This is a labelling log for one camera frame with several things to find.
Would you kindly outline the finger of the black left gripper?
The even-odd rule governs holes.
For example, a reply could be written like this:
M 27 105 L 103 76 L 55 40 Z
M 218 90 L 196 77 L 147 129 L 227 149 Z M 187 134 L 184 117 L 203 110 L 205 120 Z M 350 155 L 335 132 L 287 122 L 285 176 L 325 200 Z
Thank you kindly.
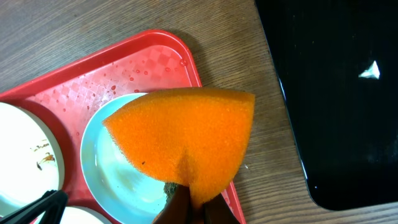
M 68 203 L 63 190 L 49 190 L 41 198 L 1 218 L 1 224 L 24 224 L 42 215 L 39 224 L 59 224 Z

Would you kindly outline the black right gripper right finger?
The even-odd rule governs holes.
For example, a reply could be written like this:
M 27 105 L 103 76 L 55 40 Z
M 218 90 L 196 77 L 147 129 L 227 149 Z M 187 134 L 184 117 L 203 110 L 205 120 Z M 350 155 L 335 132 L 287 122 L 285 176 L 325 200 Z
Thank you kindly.
M 204 224 L 240 224 L 221 194 L 203 204 Z

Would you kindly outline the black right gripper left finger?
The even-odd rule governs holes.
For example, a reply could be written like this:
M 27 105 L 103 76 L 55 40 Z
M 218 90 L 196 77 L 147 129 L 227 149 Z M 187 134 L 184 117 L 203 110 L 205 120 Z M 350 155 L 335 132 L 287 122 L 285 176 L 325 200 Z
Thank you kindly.
M 190 211 L 190 191 L 178 185 L 173 197 L 163 211 L 152 221 L 153 224 L 186 224 Z

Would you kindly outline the orange sponge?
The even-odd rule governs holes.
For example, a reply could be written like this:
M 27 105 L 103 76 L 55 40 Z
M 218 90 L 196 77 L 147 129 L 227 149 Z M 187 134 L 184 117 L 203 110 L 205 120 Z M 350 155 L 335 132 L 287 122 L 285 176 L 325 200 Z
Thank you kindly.
M 239 170 L 254 117 L 252 93 L 216 88 L 159 90 L 104 120 L 140 172 L 186 186 L 194 207 L 215 198 Z

